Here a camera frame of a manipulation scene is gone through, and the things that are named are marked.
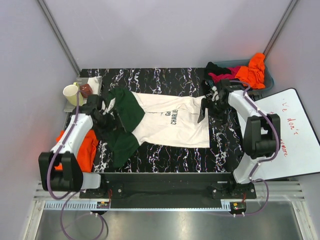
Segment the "white green Charlie Brown t-shirt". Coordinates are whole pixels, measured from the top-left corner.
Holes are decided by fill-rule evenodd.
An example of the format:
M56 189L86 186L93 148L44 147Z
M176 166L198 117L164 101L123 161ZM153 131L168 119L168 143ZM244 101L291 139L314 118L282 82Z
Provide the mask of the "white green Charlie Brown t-shirt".
M111 89L106 100L115 98L123 129L113 131L106 141L113 153L113 167L121 168L143 144L177 148L210 147L208 115L198 123L205 96L172 96Z

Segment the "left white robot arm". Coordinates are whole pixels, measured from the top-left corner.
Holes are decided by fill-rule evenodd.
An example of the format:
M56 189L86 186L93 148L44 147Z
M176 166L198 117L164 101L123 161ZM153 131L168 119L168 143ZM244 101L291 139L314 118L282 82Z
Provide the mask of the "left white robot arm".
M103 198L108 193L108 186L102 182L100 174L81 170L77 155L90 130L98 135L111 132L117 127L112 112L115 103L114 97L106 100L93 94L85 104L73 109L70 123L58 143L38 157L41 184L45 191L90 190L97 198Z

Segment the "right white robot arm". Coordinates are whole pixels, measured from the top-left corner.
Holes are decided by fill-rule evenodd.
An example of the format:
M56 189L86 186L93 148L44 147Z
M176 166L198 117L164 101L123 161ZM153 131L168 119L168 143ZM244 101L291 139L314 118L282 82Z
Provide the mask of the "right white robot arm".
M218 83L204 81L208 96L201 100L198 123L206 115L224 121L227 109L233 108L245 120L242 137L243 157L232 172L227 185L228 195L239 198L245 189L254 183L253 175L258 167L272 161L280 150L281 118L276 113L267 113L250 98L251 85L234 79L222 79Z

